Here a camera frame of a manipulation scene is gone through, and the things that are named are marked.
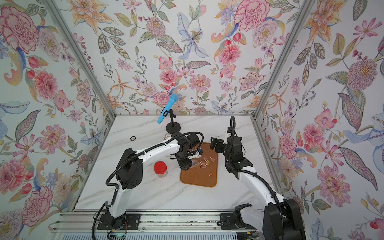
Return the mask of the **clear jar with candies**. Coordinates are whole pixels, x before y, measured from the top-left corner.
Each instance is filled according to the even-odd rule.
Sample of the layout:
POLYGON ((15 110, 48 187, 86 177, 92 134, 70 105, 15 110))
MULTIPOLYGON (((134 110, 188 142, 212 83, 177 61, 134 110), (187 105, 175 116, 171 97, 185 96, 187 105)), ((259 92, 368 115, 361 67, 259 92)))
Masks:
POLYGON ((200 162, 197 159, 192 159, 191 168, 198 168, 200 166, 200 162))

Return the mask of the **red lidded plastic jar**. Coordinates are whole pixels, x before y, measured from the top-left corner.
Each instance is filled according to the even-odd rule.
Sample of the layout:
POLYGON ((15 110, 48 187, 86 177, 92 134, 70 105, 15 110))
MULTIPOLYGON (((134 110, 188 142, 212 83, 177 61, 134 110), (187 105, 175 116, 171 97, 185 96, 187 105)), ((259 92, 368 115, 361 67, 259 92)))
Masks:
POLYGON ((154 165, 154 172, 159 178, 164 178, 167 175, 167 170, 167 165, 162 161, 158 161, 154 165))

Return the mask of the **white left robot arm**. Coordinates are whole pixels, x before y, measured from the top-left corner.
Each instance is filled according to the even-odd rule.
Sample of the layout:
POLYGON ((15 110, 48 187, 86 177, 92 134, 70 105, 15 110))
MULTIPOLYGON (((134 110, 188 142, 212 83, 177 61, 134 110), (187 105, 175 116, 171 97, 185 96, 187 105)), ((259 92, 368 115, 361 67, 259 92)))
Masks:
POLYGON ((132 190, 143 180, 144 169, 166 156, 173 155, 182 171, 192 167, 192 159, 201 157, 204 135, 200 132, 177 132, 168 139, 149 148, 134 151, 126 149, 116 169, 106 179, 106 186, 114 187, 107 213, 117 219, 124 215, 132 190))

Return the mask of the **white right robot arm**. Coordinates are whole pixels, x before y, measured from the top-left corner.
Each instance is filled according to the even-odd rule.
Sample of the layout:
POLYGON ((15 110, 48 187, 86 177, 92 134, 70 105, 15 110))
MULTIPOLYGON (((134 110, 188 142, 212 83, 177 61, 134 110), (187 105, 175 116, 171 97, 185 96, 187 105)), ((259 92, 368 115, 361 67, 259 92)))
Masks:
POLYGON ((261 231, 266 240, 306 239, 299 205, 277 193, 259 176, 244 156, 241 137, 211 138, 210 148, 224 155, 227 171, 242 182, 260 204, 260 207, 251 204, 235 207, 233 216, 236 227, 261 231))

